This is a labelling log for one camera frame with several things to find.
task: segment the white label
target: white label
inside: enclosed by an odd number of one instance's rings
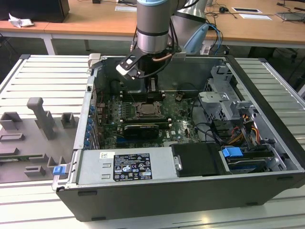
[[[100,159],[113,159],[115,152],[100,152]]]
[[[270,21],[272,20],[271,18],[265,15],[256,15],[256,14],[249,15],[243,13],[240,13],[239,15],[244,19],[258,19],[258,20],[270,20]]]
[[[12,162],[12,161],[19,161],[18,159],[2,159],[0,162]]]

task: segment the floor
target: floor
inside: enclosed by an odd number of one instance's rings
[[[10,47],[7,42],[2,42],[0,46],[0,81],[2,81],[21,54],[41,54],[46,55],[47,50],[42,39],[33,38],[8,38],[9,43],[15,49]],[[124,55],[129,52],[130,42],[118,41],[89,41],[90,51],[85,50],[83,40],[62,40],[55,39],[54,46],[58,50],[59,55],[88,55],[92,52],[99,52],[102,54]],[[247,57],[250,47],[244,46],[230,46],[229,54],[234,57]],[[223,54],[222,50],[227,49],[225,46],[220,48],[219,54]],[[256,50],[256,57],[266,57],[270,49],[261,48]],[[280,73],[286,80],[290,77],[295,67],[300,63],[305,56],[305,50],[297,50],[297,58],[292,62],[291,55],[293,52],[287,49],[276,49],[268,62]],[[305,72],[305,61],[299,66],[293,77],[289,81],[294,85],[296,79]]]

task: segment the sticker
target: sticker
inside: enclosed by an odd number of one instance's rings
[[[100,159],[112,159],[115,152],[100,152]]]
[[[12,161],[19,161],[18,159],[2,159],[0,162],[12,162]]]
[[[153,178],[149,154],[114,155],[114,181],[148,180]]]

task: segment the wooden desk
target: wooden desk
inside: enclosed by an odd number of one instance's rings
[[[70,12],[64,23],[49,23],[46,33],[133,36],[135,12],[115,11],[116,3],[69,0]]]
[[[218,0],[217,3],[225,4],[231,13],[236,13],[232,7],[259,9],[261,14],[275,14],[288,12],[287,9],[277,6],[280,0]],[[294,7],[305,8],[304,3],[285,2],[292,12]],[[208,11],[219,11],[219,6],[207,7]],[[219,14],[216,18],[218,29],[224,34],[224,43],[231,45],[250,45],[266,47],[288,47],[300,44],[305,47],[305,24],[301,22],[283,22],[276,16],[269,16],[272,21],[243,19],[238,14]],[[214,23],[211,16],[207,17],[210,23]],[[209,31],[207,39],[215,39],[215,32]]]
[[[40,32],[44,33],[48,22],[35,22],[34,26],[17,28],[14,27],[9,21],[0,21],[0,32]]]
[[[262,14],[285,12],[287,9],[277,6],[280,0],[218,0],[231,7],[255,8]],[[70,13],[64,23],[35,22],[34,27],[16,28],[7,21],[0,21],[3,36],[42,38],[50,55],[56,54],[52,39],[111,40],[131,41],[136,27],[135,12],[115,11],[116,3],[103,2],[92,4],[91,0],[69,0]],[[300,2],[286,1],[286,6],[304,8]],[[215,5],[207,11],[217,11]],[[216,24],[224,35],[223,44],[241,46],[305,48],[305,25],[301,22],[283,22],[276,15],[269,16],[272,21],[243,19],[236,14],[218,15]],[[214,31],[208,31],[205,42],[212,43],[216,38]]]

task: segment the computer case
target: computer case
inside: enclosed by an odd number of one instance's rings
[[[0,20],[8,20],[9,13],[33,21],[63,22],[69,13],[68,0],[0,0]]]

